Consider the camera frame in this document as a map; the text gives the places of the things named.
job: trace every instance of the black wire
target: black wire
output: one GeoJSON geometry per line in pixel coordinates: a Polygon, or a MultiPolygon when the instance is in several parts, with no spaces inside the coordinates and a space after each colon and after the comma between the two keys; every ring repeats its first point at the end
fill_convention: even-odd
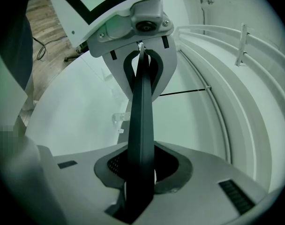
{"type": "Polygon", "coordinates": [[[49,43],[51,43],[51,42],[56,42],[56,41],[61,40],[61,39],[63,39],[63,38],[67,38],[67,36],[65,35],[65,36],[63,36],[63,37],[60,37],[60,38],[51,40],[51,41],[47,42],[46,44],[43,44],[41,41],[39,41],[39,40],[37,40],[35,37],[33,37],[34,41],[37,41],[39,44],[42,45],[41,49],[39,50],[39,52],[38,52],[38,54],[37,54],[37,56],[36,56],[36,59],[37,59],[37,60],[41,60],[41,59],[43,58],[43,56],[44,56],[45,53],[47,52],[47,48],[46,48],[45,46],[47,46],[47,45],[48,45],[49,43]]]}

